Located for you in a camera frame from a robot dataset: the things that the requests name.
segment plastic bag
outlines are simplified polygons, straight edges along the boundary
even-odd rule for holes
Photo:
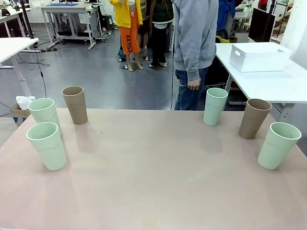
[[[24,96],[16,96],[16,101],[19,105],[19,107],[23,110],[28,108],[28,105],[30,102],[34,101],[35,97],[30,96],[30,97],[24,97]]]

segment green jacket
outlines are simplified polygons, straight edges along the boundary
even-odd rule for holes
[[[174,18],[173,4],[170,0],[156,0],[153,9],[153,22],[163,23]]]

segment cup rim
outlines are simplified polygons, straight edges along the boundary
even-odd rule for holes
[[[53,134],[49,135],[48,137],[41,138],[41,139],[33,139],[33,138],[30,138],[30,137],[28,136],[28,132],[29,132],[32,128],[34,128],[35,126],[39,126],[39,125],[41,125],[41,124],[45,124],[45,123],[51,123],[51,124],[56,125],[56,127],[57,127],[56,131],[55,131]],[[29,140],[32,140],[32,141],[45,140],[45,139],[50,138],[50,137],[52,137],[53,135],[55,135],[56,132],[58,131],[58,129],[59,129],[59,126],[58,126],[56,123],[53,123],[53,122],[42,122],[42,123],[38,123],[38,124],[32,126],[31,128],[29,128],[28,131],[27,131],[27,133],[26,133],[26,136],[27,136],[27,138],[28,138]]]
[[[273,126],[274,124],[284,124],[284,125],[287,125],[287,126],[291,126],[291,127],[293,127],[294,129],[296,129],[300,135],[299,135],[298,138],[286,138],[286,137],[283,137],[283,136],[279,135],[278,133],[276,133],[276,132],[272,129],[272,126]],[[302,137],[302,133],[301,133],[301,131],[300,131],[297,127],[295,127],[295,126],[293,126],[293,125],[291,125],[291,124],[285,123],[285,122],[274,122],[274,123],[272,123],[272,124],[270,125],[270,130],[271,130],[275,135],[277,135],[277,136],[279,136],[279,137],[281,137],[281,138],[283,138],[283,139],[286,139],[286,140],[299,140],[299,139],[301,139],[301,137]]]
[[[216,97],[216,96],[213,96],[212,94],[210,94],[210,92],[208,92],[209,90],[211,90],[211,89],[217,89],[217,90],[222,90],[222,91],[224,91],[224,92],[226,92],[226,96],[224,96],[224,97]],[[224,90],[224,89],[221,89],[221,88],[210,88],[210,89],[208,89],[207,90],[207,94],[209,94],[211,97],[214,97],[214,98],[225,98],[225,97],[228,97],[228,92],[226,91],[226,90]]]
[[[260,100],[260,101],[264,101],[264,102],[266,102],[267,104],[270,105],[270,108],[269,108],[269,109],[258,109],[258,108],[254,107],[254,106],[251,106],[251,105],[248,103],[250,100]],[[272,109],[271,103],[269,103],[269,102],[267,102],[267,101],[265,101],[265,100],[263,100],[263,99],[259,99],[259,98],[251,98],[251,99],[248,99],[247,104],[248,104],[250,107],[252,107],[253,109],[256,109],[256,110],[258,110],[258,111],[268,111],[268,110],[271,110],[271,109]]]
[[[80,93],[77,93],[77,94],[74,94],[74,95],[67,95],[67,94],[64,94],[63,93],[63,91],[64,90],[66,90],[66,89],[68,89],[68,88],[72,88],[72,87],[78,87],[78,88],[81,88],[82,89],[82,91],[80,92]],[[81,87],[81,86],[79,86],[79,85],[72,85],[72,86],[68,86],[68,87],[66,87],[66,88],[64,88],[63,90],[62,90],[62,94],[64,95],[64,96],[67,96],[67,97],[74,97],[74,96],[77,96],[77,95],[79,95],[79,94],[81,94],[81,93],[83,93],[84,92],[84,88],[83,87]]]
[[[36,101],[39,101],[39,100],[46,100],[46,99],[52,101],[52,104],[51,104],[50,106],[48,106],[47,108],[44,108],[44,109],[30,109],[30,108],[29,108],[29,105],[32,104],[33,102],[36,102]],[[30,110],[30,111],[42,111],[42,110],[45,110],[45,109],[49,109],[49,108],[52,107],[53,105],[54,105],[54,100],[53,100],[53,99],[51,99],[51,98],[39,98],[39,99],[36,99],[36,100],[30,102],[30,103],[28,104],[28,107],[27,107],[27,108],[28,108],[28,110]]]

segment plastic cup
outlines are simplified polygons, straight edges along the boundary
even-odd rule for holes
[[[245,107],[239,135],[245,139],[255,138],[271,109],[272,105],[264,100],[249,99]]]
[[[258,156],[258,163],[266,169],[274,170],[302,137],[298,128],[283,122],[271,124]]]
[[[57,124],[52,122],[39,123],[32,126],[27,131],[26,136],[41,156],[47,169],[55,171],[66,165],[66,155]]]
[[[59,133],[62,136],[61,126],[54,101],[50,98],[41,98],[30,102],[28,109],[37,123],[53,122],[59,127]]]
[[[227,100],[228,92],[220,88],[207,90],[203,122],[208,126],[215,126],[219,122],[222,110]]]
[[[80,86],[70,86],[62,90],[62,94],[73,123],[82,125],[87,122],[84,89]]]

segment brown cup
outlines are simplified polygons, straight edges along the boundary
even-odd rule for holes
[[[87,122],[84,89],[80,86],[70,86],[62,90],[62,94],[73,123],[82,125]]]
[[[249,99],[242,119],[239,135],[245,139],[253,139],[272,105],[264,100]]]

